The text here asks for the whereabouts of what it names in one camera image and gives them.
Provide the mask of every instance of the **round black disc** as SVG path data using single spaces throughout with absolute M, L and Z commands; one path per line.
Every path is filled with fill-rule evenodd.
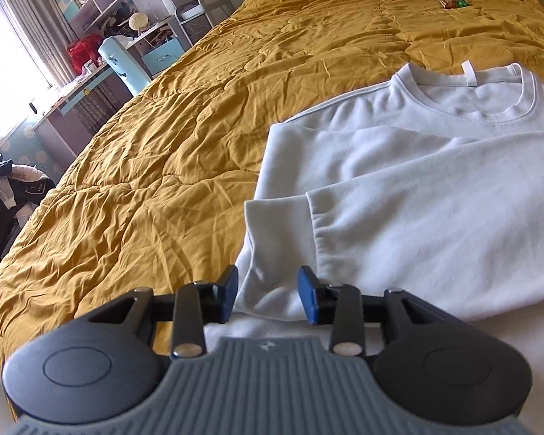
M 516 350 L 457 324 L 415 326 L 384 348 L 373 373 L 407 411 L 454 426 L 516 414 L 532 385 L 529 365 Z
M 123 414 L 162 377 L 159 357 L 113 325 L 65 326 L 25 345 L 6 363 L 3 385 L 19 412 L 46 422 L 86 424 Z

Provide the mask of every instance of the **curtain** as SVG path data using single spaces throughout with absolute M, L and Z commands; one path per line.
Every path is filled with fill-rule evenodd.
M 54 0 L 6 0 L 22 33 L 45 64 L 53 81 L 63 86 L 75 77 L 67 46 L 77 39 Z
M 101 82 L 85 96 L 72 111 L 86 128 L 95 135 L 103 125 L 123 107 L 106 82 Z

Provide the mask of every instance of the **bed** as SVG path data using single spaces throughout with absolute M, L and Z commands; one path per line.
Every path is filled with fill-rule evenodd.
M 407 61 L 517 61 L 544 81 L 541 0 L 469 1 L 246 0 L 101 129 L 1 262 L 0 368 L 136 286 L 216 279 L 242 246 L 271 124 Z

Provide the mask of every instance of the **window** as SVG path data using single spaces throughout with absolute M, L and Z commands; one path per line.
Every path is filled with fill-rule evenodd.
M 28 104 L 49 87 L 0 0 L 0 136 L 32 114 Z

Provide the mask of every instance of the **metal screw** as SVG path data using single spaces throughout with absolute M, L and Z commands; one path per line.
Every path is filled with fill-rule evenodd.
M 329 279 L 320 279 L 320 284 L 328 287 L 341 287 L 343 283 L 340 283 L 338 281 L 331 281 Z
M 363 347 L 354 341 L 343 341 L 332 347 L 332 351 L 340 357 L 356 357 L 363 352 Z
M 202 347 L 196 343 L 181 343 L 173 349 L 173 354 L 179 358 L 199 357 L 202 353 Z

